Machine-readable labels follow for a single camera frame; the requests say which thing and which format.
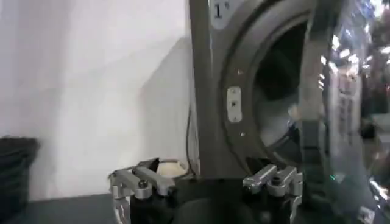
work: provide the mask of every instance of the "screw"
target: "screw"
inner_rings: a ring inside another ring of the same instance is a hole
[[[141,188],[141,189],[147,188],[147,181],[146,180],[140,180],[140,182],[138,182],[138,187]]]
[[[252,193],[252,190],[250,189],[249,186],[245,186],[245,187],[243,187],[243,192],[244,192],[245,194],[251,194],[251,193]]]

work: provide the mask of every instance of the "black trash bin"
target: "black trash bin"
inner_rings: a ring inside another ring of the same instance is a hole
[[[0,138],[0,223],[26,207],[29,167],[38,148],[34,138]]]

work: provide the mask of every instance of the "number label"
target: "number label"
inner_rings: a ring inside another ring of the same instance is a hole
[[[214,29],[225,28],[244,1],[246,0],[210,0],[210,18]]]

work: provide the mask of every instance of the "white wall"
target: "white wall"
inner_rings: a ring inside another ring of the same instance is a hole
[[[42,140],[30,199],[108,192],[107,175],[185,157],[185,0],[3,0],[0,136]]]

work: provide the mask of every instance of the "printed number 1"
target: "printed number 1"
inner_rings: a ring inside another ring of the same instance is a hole
[[[222,19],[222,16],[221,16],[221,8],[219,6],[219,3],[218,4],[215,4],[215,8],[217,10],[217,15],[215,15],[215,18],[216,19]]]

